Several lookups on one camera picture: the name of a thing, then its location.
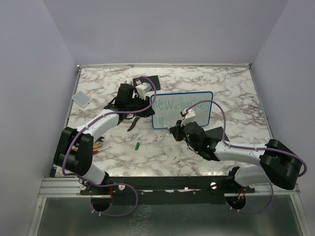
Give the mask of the green marker cap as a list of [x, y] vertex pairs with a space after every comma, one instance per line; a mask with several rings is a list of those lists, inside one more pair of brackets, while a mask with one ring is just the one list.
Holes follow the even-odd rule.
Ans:
[[139, 143], [139, 142], [137, 142], [137, 144], [136, 144], [136, 146], [135, 146], [135, 150], [138, 150], [138, 149], [139, 149], [139, 147], [140, 147], [140, 143]]

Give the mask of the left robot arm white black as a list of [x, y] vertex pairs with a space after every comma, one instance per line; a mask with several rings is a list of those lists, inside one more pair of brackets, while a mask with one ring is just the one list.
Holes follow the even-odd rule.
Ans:
[[98, 116], [78, 128], [64, 128], [54, 156], [54, 164], [61, 167], [62, 174], [76, 175], [92, 183], [96, 193], [105, 193], [109, 187], [109, 174], [93, 163], [94, 143], [129, 115], [141, 118], [154, 115], [154, 101], [147, 95], [151, 90], [156, 91], [156, 86], [150, 79], [137, 86], [121, 84], [116, 97]]

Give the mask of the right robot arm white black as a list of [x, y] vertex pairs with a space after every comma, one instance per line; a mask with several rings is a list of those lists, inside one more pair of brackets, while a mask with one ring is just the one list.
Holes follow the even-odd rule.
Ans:
[[208, 161], [250, 164], [250, 167], [238, 168], [226, 180], [226, 187], [231, 192], [261, 183], [272, 183], [285, 190], [295, 187], [302, 161], [278, 140], [270, 139], [259, 145], [233, 144], [219, 138], [213, 129], [205, 131], [196, 122], [181, 125], [178, 121], [169, 131], [177, 142], [186, 142], [189, 149]]

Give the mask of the blue framed whiteboard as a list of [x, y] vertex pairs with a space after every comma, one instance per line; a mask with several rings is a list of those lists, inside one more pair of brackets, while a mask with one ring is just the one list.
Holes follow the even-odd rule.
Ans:
[[[152, 105], [155, 114], [152, 116], [152, 127], [155, 130], [166, 129], [164, 125], [173, 127], [182, 119], [181, 111], [202, 100], [212, 100], [211, 91], [160, 93]], [[212, 104], [200, 103], [193, 107], [196, 114], [194, 121], [205, 127], [210, 123]]]

